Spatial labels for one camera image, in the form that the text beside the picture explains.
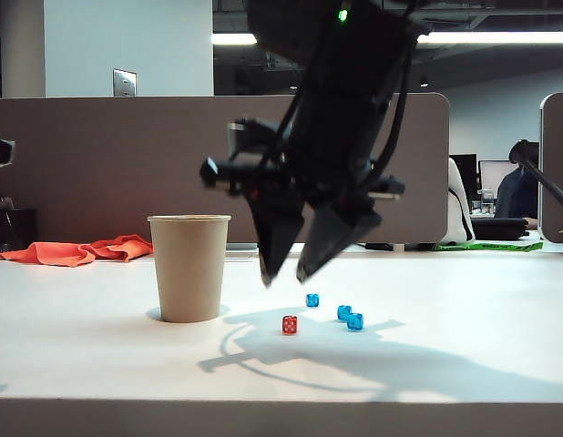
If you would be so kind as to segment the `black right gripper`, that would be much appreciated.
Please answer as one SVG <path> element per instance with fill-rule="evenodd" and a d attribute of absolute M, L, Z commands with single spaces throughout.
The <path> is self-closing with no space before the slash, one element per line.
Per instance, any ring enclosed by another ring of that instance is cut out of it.
<path fill-rule="evenodd" d="M 302 230 L 304 205 L 314 211 L 296 269 L 300 283 L 382 223 L 374 196 L 404 192 L 384 174 L 404 110 L 404 94 L 296 96 L 279 123 L 241 117 L 228 125 L 228 156 L 206 158 L 200 177 L 205 187 L 248 202 L 266 287 Z"/>

